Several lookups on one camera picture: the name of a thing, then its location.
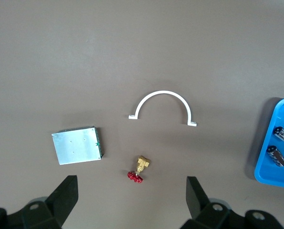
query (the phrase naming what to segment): brass fitting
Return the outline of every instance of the brass fitting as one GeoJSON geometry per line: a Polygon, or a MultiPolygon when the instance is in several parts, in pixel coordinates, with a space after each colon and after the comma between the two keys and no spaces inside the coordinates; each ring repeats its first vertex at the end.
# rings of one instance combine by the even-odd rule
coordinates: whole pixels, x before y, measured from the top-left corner
{"type": "Polygon", "coordinates": [[[150,159],[140,156],[137,161],[137,169],[135,171],[136,175],[139,175],[145,168],[147,168],[150,162],[150,159]]]}

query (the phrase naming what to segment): white arch-shaped bracket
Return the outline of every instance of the white arch-shaped bracket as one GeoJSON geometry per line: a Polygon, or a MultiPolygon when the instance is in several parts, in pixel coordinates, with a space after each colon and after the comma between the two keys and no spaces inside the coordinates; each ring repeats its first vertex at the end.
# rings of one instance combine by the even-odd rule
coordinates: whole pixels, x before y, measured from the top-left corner
{"type": "Polygon", "coordinates": [[[177,97],[178,99],[180,99],[180,101],[184,104],[184,106],[186,108],[186,111],[188,113],[188,125],[190,125],[190,126],[197,126],[196,122],[191,122],[192,113],[191,113],[191,110],[190,110],[190,107],[189,107],[188,103],[180,95],[178,95],[175,92],[170,92],[170,91],[156,91],[156,92],[150,93],[149,95],[145,96],[141,100],[141,102],[138,104],[137,109],[136,109],[136,113],[134,115],[128,116],[128,118],[129,119],[138,119],[139,111],[140,111],[143,103],[145,103],[146,100],[148,100],[149,98],[151,98],[151,97],[153,97],[153,96],[155,96],[157,94],[171,94],[171,95],[177,97]]]}

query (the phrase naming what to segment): blue tray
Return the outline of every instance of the blue tray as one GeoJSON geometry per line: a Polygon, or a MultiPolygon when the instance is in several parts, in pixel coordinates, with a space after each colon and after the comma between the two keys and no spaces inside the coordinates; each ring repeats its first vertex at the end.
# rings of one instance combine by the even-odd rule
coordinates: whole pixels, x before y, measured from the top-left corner
{"type": "Polygon", "coordinates": [[[284,187],[284,167],[278,167],[266,152],[268,146],[274,145],[284,156],[284,142],[273,135],[274,128],[278,126],[284,128],[284,99],[275,106],[254,176],[261,183],[284,187]]]}

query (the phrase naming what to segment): silver rectangular box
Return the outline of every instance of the silver rectangular box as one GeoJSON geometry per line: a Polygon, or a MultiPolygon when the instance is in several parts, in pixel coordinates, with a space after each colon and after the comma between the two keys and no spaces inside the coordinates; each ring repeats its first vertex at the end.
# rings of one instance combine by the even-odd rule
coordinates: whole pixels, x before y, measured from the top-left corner
{"type": "Polygon", "coordinates": [[[101,146],[94,126],[52,134],[60,165],[101,160],[101,146]]]}

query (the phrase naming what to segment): cylindrical capacitor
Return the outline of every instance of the cylindrical capacitor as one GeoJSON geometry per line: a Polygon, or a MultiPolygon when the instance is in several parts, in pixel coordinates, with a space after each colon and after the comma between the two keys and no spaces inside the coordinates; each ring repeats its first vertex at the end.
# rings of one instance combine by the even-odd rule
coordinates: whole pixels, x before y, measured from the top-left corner
{"type": "Polygon", "coordinates": [[[274,135],[284,141],[284,128],[279,126],[274,129],[274,135]]]}
{"type": "Polygon", "coordinates": [[[268,146],[266,152],[277,166],[284,166],[284,156],[281,154],[281,152],[277,149],[276,146],[268,146]]]}

